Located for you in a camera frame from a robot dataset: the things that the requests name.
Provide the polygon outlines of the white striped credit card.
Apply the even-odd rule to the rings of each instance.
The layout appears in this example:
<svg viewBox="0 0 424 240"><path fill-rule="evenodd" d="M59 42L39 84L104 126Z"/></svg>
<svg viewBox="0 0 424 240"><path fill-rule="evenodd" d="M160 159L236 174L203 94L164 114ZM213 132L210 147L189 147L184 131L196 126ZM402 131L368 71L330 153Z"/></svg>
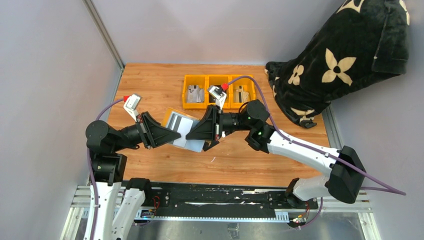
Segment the white striped credit card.
<svg viewBox="0 0 424 240"><path fill-rule="evenodd" d="M181 134L180 138L171 142L172 145L180 148L185 148L187 144L186 135L191 131L193 122L194 121L191 118L188 118L186 116L182 116L176 113L173 113L171 115L167 127L170 130L176 131Z"/></svg>

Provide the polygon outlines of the black credit card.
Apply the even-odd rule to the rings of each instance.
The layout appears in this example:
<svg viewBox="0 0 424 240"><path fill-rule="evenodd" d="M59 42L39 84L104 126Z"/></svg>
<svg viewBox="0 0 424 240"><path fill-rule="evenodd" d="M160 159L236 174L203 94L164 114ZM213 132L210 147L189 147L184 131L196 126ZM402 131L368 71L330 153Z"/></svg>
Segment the black credit card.
<svg viewBox="0 0 424 240"><path fill-rule="evenodd" d="M202 150L204 152L210 150L211 148L215 147L216 145L218 145L220 142L216 141L216 140L212 140L212 141L205 141L205 143L203 144Z"/></svg>

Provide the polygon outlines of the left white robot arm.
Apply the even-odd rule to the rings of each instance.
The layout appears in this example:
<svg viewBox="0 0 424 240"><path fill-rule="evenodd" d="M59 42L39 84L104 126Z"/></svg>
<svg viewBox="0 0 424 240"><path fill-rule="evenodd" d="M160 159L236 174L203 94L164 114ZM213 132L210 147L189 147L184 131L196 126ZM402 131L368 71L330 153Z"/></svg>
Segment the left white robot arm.
<svg viewBox="0 0 424 240"><path fill-rule="evenodd" d="M85 131L90 164L90 212L86 240L125 240L139 208L154 201L151 181L131 178L126 184L122 202L116 209L122 187L127 156L124 149L157 148L181 137L161 126L148 112L136 116L135 123L116 130L103 120L95 120Z"/></svg>

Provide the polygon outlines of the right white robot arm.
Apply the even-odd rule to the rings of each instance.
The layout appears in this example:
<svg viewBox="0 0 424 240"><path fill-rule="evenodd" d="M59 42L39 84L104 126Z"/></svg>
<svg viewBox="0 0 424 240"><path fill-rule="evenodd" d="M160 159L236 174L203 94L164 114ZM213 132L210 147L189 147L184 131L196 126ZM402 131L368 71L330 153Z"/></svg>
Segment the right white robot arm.
<svg viewBox="0 0 424 240"><path fill-rule="evenodd" d="M255 151L288 157L321 172L317 177L294 178L290 182L283 201L292 209L321 197L333 197L346 204L356 201L365 178L356 169L364 171L365 168L353 148L323 147L288 136L267 123L268 118L270 113L259 100L245 103L237 113L224 113L219 107L209 105L186 139L210 142L203 146L207 151L217 145L223 135L248 131L245 141Z"/></svg>

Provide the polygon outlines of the black cards in middle bin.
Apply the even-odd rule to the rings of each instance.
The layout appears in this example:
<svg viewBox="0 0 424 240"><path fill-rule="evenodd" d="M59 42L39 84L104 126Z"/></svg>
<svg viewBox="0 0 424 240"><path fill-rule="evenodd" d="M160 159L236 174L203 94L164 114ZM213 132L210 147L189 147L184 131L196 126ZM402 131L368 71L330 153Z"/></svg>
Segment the black cards in middle bin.
<svg viewBox="0 0 424 240"><path fill-rule="evenodd" d="M216 98L212 95L212 94L208 94L208 102L210 104L215 104L216 103Z"/></svg>

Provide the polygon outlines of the white cards in left bin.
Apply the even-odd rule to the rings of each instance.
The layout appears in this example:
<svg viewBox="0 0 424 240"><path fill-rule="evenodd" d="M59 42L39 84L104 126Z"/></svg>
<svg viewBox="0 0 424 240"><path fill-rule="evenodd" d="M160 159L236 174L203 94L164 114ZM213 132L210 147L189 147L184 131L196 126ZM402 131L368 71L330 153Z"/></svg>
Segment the white cards in left bin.
<svg viewBox="0 0 424 240"><path fill-rule="evenodd" d="M186 102L199 104L204 103L205 89L199 85L189 85L186 91Z"/></svg>

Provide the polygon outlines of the beige cards in right bin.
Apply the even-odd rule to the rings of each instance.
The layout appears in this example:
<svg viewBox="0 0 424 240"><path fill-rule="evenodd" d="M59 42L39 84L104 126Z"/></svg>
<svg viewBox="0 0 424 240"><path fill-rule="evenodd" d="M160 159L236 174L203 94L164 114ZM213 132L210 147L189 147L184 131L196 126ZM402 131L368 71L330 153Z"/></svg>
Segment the beige cards in right bin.
<svg viewBox="0 0 424 240"><path fill-rule="evenodd" d="M246 86L236 85L234 86L234 102L237 104L243 104L250 101L250 93Z"/></svg>

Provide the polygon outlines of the left yellow plastic bin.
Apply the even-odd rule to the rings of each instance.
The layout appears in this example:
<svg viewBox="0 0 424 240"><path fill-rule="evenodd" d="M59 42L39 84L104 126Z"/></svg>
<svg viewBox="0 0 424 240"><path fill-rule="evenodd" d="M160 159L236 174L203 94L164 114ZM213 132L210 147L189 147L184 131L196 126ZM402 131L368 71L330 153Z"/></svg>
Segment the left yellow plastic bin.
<svg viewBox="0 0 424 240"><path fill-rule="evenodd" d="M183 80L182 107L185 110L203 110L206 103L207 75L186 74Z"/></svg>

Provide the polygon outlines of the yellow plastic bin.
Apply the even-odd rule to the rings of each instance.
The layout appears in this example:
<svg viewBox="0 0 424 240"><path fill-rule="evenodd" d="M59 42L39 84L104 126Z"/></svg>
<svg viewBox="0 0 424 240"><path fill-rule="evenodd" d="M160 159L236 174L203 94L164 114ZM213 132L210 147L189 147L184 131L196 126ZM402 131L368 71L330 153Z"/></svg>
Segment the yellow plastic bin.
<svg viewBox="0 0 424 240"><path fill-rule="evenodd" d="M228 97L231 109L238 109L242 104L257 99L256 86L254 82L243 77L229 85L230 94Z"/></svg>
<svg viewBox="0 0 424 240"><path fill-rule="evenodd" d="M183 80L182 107L185 110L203 110L206 103L207 75L186 74Z"/></svg>
<svg viewBox="0 0 424 240"><path fill-rule="evenodd" d="M206 84L206 90L209 88L209 86L221 86L222 84L228 83L230 81L230 75L229 74L209 74L207 75L208 82ZM231 107L230 104L230 89L228 88L226 91L227 98L224 104L224 110L229 110ZM208 94L206 96L206 107L209 105L215 105L209 103Z"/></svg>

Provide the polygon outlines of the middle yellow plastic bin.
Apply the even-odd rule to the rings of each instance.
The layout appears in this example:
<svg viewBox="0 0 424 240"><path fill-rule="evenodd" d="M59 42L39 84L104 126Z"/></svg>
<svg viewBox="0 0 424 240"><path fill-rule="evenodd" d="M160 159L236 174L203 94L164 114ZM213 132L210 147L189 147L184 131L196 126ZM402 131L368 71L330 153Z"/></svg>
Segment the middle yellow plastic bin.
<svg viewBox="0 0 424 240"><path fill-rule="evenodd" d="M228 83L230 81L230 75L229 74L209 74L207 75L208 82L206 84L206 90L209 88L209 86L221 86L222 84ZM224 110L229 110L231 107L230 104L230 89L228 88L226 91L227 98L224 104ZM208 94L206 96L206 107L209 105L215 105L209 103Z"/></svg>

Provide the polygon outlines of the right yellow plastic bin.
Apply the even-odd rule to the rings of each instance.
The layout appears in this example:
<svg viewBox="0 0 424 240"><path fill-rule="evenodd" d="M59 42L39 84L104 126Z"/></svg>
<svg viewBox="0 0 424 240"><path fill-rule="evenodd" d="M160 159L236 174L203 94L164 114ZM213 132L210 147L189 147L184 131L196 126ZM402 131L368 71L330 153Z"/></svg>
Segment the right yellow plastic bin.
<svg viewBox="0 0 424 240"><path fill-rule="evenodd" d="M257 99L256 86L254 82L243 77L229 85L230 94L228 97L231 109L238 109L242 104Z"/></svg>

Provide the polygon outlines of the black floral plush blanket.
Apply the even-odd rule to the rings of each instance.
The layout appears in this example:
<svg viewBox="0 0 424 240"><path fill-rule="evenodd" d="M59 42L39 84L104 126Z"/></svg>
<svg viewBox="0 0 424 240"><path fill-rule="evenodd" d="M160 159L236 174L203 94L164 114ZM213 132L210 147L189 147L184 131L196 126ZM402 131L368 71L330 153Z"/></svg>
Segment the black floral plush blanket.
<svg viewBox="0 0 424 240"><path fill-rule="evenodd" d="M347 0L304 50L264 72L283 114L305 129L332 101L404 75L410 14L403 0Z"/></svg>

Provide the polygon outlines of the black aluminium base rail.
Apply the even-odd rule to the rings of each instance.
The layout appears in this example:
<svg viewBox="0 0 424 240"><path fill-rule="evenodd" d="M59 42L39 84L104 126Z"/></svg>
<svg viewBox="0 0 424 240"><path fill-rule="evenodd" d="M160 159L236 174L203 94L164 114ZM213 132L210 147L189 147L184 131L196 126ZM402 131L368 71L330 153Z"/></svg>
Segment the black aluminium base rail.
<svg viewBox="0 0 424 240"><path fill-rule="evenodd" d="M306 223L322 213L359 216L372 213L365 192L353 204L331 196L313 198L291 206L284 187L186 184L153 182L152 196L135 214L140 221L240 221L260 223Z"/></svg>

